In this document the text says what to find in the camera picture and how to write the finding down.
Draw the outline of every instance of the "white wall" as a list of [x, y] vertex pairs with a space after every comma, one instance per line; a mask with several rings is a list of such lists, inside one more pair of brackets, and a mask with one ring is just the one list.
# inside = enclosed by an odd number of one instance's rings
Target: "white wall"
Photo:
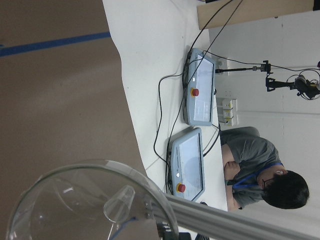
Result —
[[[296, 69], [316, 67], [320, 61], [320, 11], [280, 16], [227, 26], [211, 51], [247, 63], [262, 63]], [[221, 28], [209, 30], [213, 40]], [[248, 68], [229, 62], [230, 68]], [[270, 77], [285, 82], [295, 72], [271, 69]], [[306, 79], [319, 79], [313, 72]], [[307, 101], [296, 90], [278, 88], [267, 92], [265, 72], [234, 72], [216, 77], [217, 97], [238, 101], [239, 127], [254, 126], [273, 142], [284, 166], [301, 174], [308, 182], [310, 199], [295, 210], [282, 210], [261, 201], [237, 214], [320, 236], [320, 99]]]

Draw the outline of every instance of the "brown surface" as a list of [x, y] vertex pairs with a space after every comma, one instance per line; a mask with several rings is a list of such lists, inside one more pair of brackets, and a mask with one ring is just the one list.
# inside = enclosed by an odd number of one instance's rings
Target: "brown surface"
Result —
[[[101, 1], [1, 2], [6, 47], [108, 31]], [[145, 173], [111, 38], [0, 57], [0, 238], [22, 191], [86, 159]]]
[[[219, 0], [197, 7], [199, 29], [202, 29], [214, 13], [229, 0]], [[207, 25], [206, 29], [223, 26], [240, 0], [225, 6]], [[259, 19], [273, 18], [288, 14], [312, 11], [314, 0], [243, 0], [228, 25], [244, 23]]]

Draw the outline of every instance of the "clear plastic dome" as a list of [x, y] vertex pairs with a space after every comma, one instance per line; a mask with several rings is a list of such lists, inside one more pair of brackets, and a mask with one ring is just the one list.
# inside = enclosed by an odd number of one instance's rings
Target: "clear plastic dome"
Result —
[[162, 191], [133, 168], [91, 160], [42, 176], [21, 196], [7, 240], [178, 239], [175, 214]]

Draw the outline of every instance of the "hand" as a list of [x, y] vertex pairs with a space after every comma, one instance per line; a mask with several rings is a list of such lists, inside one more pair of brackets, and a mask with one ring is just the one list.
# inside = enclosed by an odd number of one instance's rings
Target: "hand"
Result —
[[240, 172], [240, 166], [235, 161], [228, 161], [224, 167], [224, 179], [233, 180], [235, 175]]

